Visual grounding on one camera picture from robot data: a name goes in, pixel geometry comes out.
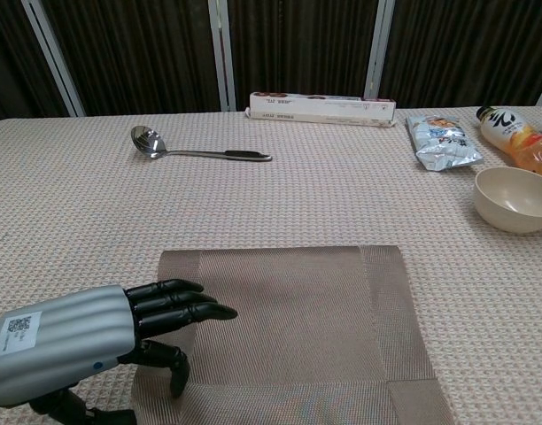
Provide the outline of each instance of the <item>tablecloth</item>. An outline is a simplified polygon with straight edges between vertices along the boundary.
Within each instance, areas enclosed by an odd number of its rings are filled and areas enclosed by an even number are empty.
[[[537,125],[542,107],[514,108]],[[155,281],[162,251],[397,245],[422,336],[454,418],[542,423],[542,231],[490,227],[476,172],[509,165],[476,108],[399,110],[393,128],[248,120],[240,113],[0,121],[0,314],[72,291]],[[452,114],[485,163],[423,169],[404,118]],[[265,164],[136,151],[135,125],[169,149],[248,149]],[[129,407],[135,369],[84,380],[90,406]],[[52,423],[27,406],[0,424]]]

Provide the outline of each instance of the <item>plastic bag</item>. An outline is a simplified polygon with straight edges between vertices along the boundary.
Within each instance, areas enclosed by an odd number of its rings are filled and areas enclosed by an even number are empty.
[[[421,115],[406,118],[416,157],[430,171],[481,164],[484,158],[455,117]]]

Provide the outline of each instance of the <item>white bowl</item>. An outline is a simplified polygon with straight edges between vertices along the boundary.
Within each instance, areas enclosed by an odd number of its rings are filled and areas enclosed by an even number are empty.
[[[513,233],[542,229],[542,175],[503,166],[480,171],[474,204],[482,218]]]

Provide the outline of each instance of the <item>orange juice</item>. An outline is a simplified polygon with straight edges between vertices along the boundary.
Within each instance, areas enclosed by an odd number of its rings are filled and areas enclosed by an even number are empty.
[[[517,112],[482,106],[476,116],[485,139],[525,170],[542,175],[542,134]]]

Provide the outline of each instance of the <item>sticker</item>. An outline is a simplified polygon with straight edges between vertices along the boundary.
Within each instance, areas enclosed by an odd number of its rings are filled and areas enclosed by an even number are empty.
[[[26,313],[5,319],[0,333],[0,356],[35,347],[41,313]]]

